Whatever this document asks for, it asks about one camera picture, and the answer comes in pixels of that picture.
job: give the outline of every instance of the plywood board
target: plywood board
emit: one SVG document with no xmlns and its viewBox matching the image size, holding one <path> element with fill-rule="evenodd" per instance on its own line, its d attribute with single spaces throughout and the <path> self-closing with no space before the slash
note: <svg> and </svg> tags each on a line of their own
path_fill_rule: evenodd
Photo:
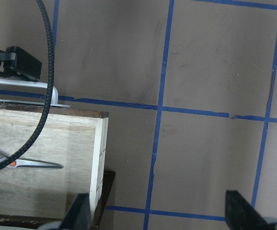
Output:
<svg viewBox="0 0 277 230">
<path fill-rule="evenodd" d="M 30 137 L 40 113 L 32 107 L 29 111 L 34 112 L 5 108 L 0 106 L 0 151 L 10 155 Z M 91 185 L 91 181 L 92 174 L 97 181 L 99 167 L 94 166 L 96 173 L 92 169 L 95 159 L 99 163 L 100 152 L 105 149 L 103 138 L 106 138 L 107 126 L 102 124 L 107 124 L 108 118 L 101 118 L 99 114 L 94 117 L 69 114 L 70 111 L 67 115 L 58 111 L 49 114 L 41 135 L 22 156 L 59 163 L 64 168 L 1 170 L 0 214 L 63 218 L 78 193 L 93 193 L 92 188 L 97 188 L 97 183 Z"/>
</svg>

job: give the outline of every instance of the gray floor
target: gray floor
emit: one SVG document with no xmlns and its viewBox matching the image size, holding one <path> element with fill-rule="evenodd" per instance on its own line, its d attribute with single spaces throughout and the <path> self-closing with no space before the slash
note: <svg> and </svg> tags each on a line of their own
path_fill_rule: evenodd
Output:
<svg viewBox="0 0 277 230">
<path fill-rule="evenodd" d="M 110 112 L 105 165 L 117 174 L 101 229 L 225 230 L 226 189 L 277 218 L 277 0 L 226 3 L 45 1 L 51 19 L 59 4 L 60 102 Z M 45 45 L 36 3 L 0 0 L 0 49 L 35 55 L 42 81 Z"/>
</svg>

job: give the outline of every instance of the wooden board edge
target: wooden board edge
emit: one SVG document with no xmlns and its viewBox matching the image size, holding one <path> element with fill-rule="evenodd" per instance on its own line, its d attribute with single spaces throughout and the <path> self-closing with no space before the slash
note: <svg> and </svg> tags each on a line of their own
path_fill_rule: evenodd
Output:
<svg viewBox="0 0 277 230">
<path fill-rule="evenodd" d="M 25 111 L 42 113 L 43 107 L 38 105 L 26 105 L 18 103 L 0 103 L 0 109 L 14 110 L 14 111 Z M 70 108 L 57 108 L 51 107 L 49 113 L 58 115 L 68 115 L 68 116 L 82 116 L 82 117 L 92 117 L 92 118 L 108 118 L 108 112 L 98 112 L 98 111 L 85 111 Z"/>
<path fill-rule="evenodd" d="M 94 211 L 98 204 L 98 195 L 97 195 L 97 182 L 98 182 L 98 174 L 99 174 L 99 160 L 100 155 L 103 152 L 101 149 L 103 146 L 103 134 L 107 130 L 107 126 L 105 125 L 108 118 L 100 119 L 97 118 L 96 122 L 96 130 L 95 130 L 95 141 L 94 141 L 94 150 L 93 150 L 93 158 L 92 158 L 92 171 L 91 171 L 91 186 L 90 186 L 90 206 L 91 206 L 91 216 L 93 218 Z"/>
<path fill-rule="evenodd" d="M 102 182 L 104 178 L 104 160 L 105 160 L 105 150 L 106 150 L 106 138 L 108 131 L 108 118 L 104 119 L 103 131 L 101 136 L 101 152 L 99 156 L 99 168 L 98 168 L 98 178 L 97 178 L 97 201 L 99 201 L 102 192 Z"/>
</svg>

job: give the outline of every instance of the black cable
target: black cable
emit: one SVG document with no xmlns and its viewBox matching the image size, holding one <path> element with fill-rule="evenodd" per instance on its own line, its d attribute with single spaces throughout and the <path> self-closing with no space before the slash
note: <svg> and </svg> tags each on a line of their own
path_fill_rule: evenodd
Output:
<svg viewBox="0 0 277 230">
<path fill-rule="evenodd" d="M 45 122 L 48 117 L 49 109 L 50 109 L 52 89 L 53 89 L 53 76 L 54 76 L 54 48 L 53 48 L 53 41 L 52 41 L 52 32 L 51 32 L 51 26 L 50 26 L 48 14 L 42 0 L 36 0 L 36 2 L 43 16 L 43 20 L 46 28 L 47 44 L 48 44 L 48 85 L 47 85 L 44 109 L 42 112 L 42 116 L 39 120 L 39 123 L 35 128 L 33 134 L 31 135 L 31 137 L 19 150 L 17 150 L 11 156 L 7 157 L 6 160 L 0 162 L 0 169 L 5 168 L 13 161 L 20 158 L 33 145 L 33 143 L 36 141 L 36 139 L 38 138 L 39 134 L 41 133 L 45 125 Z"/>
</svg>

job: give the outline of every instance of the blue tape grid line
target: blue tape grid line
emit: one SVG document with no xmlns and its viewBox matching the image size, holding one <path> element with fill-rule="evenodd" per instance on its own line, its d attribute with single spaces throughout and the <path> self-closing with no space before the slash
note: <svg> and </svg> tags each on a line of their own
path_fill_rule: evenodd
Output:
<svg viewBox="0 0 277 230">
<path fill-rule="evenodd" d="M 276 35 L 276 46 L 275 46 L 275 51 L 274 51 L 272 70 L 273 70 L 272 81 L 271 81 L 271 87 L 270 87 L 270 92 L 269 92 L 269 98 L 268 98 L 268 102 L 267 102 L 267 106 L 266 106 L 264 127 L 263 127 L 262 139 L 261 139 L 261 145 L 260 145 L 260 152 L 259 152 L 256 175 L 255 175 L 255 179 L 254 179 L 254 189 L 253 189 L 252 201 L 251 201 L 251 205 L 253 207 L 255 207 L 258 189 L 259 189 L 260 175 L 261 175 L 261 170 L 262 170 L 263 156 L 264 156 L 264 150 L 265 150 L 265 144 L 266 144 L 266 138 L 267 138 L 268 123 L 270 120 L 269 118 L 270 118 L 270 112 L 271 112 L 271 107 L 272 107 L 273 93 L 274 93 L 276 73 L 277 73 L 277 35 Z"/>
<path fill-rule="evenodd" d="M 135 213 L 141 213 L 141 214 L 146 213 L 145 209 L 132 208 L 132 207 L 107 206 L 105 209 L 106 210 L 121 211 L 121 212 L 135 212 Z M 169 217 L 183 217 L 183 218 L 192 218 L 192 219 L 206 219 L 206 220 L 225 221 L 224 217 L 200 215 L 200 214 L 191 214 L 191 213 L 183 213 L 183 212 L 168 212 L 168 211 L 150 210 L 149 214 L 150 215 L 169 216 Z"/>
<path fill-rule="evenodd" d="M 53 20 L 52 20 L 52 40 L 53 48 L 56 47 L 57 43 L 57 31 L 58 31 L 58 7 L 59 0 L 54 0 L 54 9 L 53 9 Z"/>
<path fill-rule="evenodd" d="M 122 211 L 122 212 L 136 212 L 136 213 L 145 213 L 146 210 L 142 208 L 134 207 L 121 207 L 121 206 L 106 206 L 106 210 Z"/>
<path fill-rule="evenodd" d="M 169 42 L 171 38 L 171 28 L 172 28 L 172 21 L 173 21 L 173 5 L 174 5 L 174 0 L 170 0 L 169 7 L 168 7 L 166 32 L 165 32 L 160 90 L 159 90 L 159 99 L 158 99 L 158 111 L 157 111 L 156 126 L 154 131 L 154 140 L 153 140 L 153 147 L 152 147 L 152 157 L 151 157 L 147 199 L 146 199 L 146 213 L 144 218 L 143 230 L 148 229 L 149 216 L 150 216 L 151 196 L 152 196 L 153 179 L 154 179 L 153 168 L 157 160 L 157 152 L 158 152 L 158 143 L 159 143 L 161 117 L 162 117 L 162 106 L 163 106 L 163 98 L 164 98 L 165 77 L 166 77 L 166 68 L 167 68 L 167 60 L 168 60 L 168 50 L 169 50 Z"/>
<path fill-rule="evenodd" d="M 212 2 L 225 5 L 234 5 L 234 6 L 245 6 L 245 7 L 255 7 L 261 9 L 270 9 L 277 10 L 277 5 L 247 2 L 247 1 L 238 1 L 238 0 L 194 0 L 194 1 L 203 1 L 203 2 Z"/>
<path fill-rule="evenodd" d="M 17 91 L 8 91 L 8 90 L 0 90 L 0 95 L 20 96 L 20 97 L 36 98 L 36 99 L 45 98 L 45 95 L 40 93 L 17 92 Z M 158 110 L 158 107 L 156 105 L 151 105 L 151 104 L 106 101 L 106 100 L 97 100 L 92 98 L 76 99 L 74 97 L 67 97 L 67 96 L 59 96 L 58 99 L 59 101 L 64 101 L 64 102 L 79 102 L 79 103 L 110 105 L 110 106 L 118 106 L 118 107 L 126 107 L 126 108 L 147 109 L 147 110 L 155 110 L 155 111 Z M 246 116 L 236 115 L 236 116 L 230 117 L 229 113 L 213 112 L 213 111 L 197 110 L 197 109 L 185 109 L 185 108 L 168 107 L 168 106 L 163 106 L 162 111 L 182 113 L 182 114 L 218 116 L 218 117 L 224 117 L 224 118 L 252 120 L 252 121 L 264 121 L 265 119 L 262 116 L 253 116 L 253 115 L 246 115 Z M 277 118 L 270 117 L 269 122 L 277 123 Z"/>
</svg>

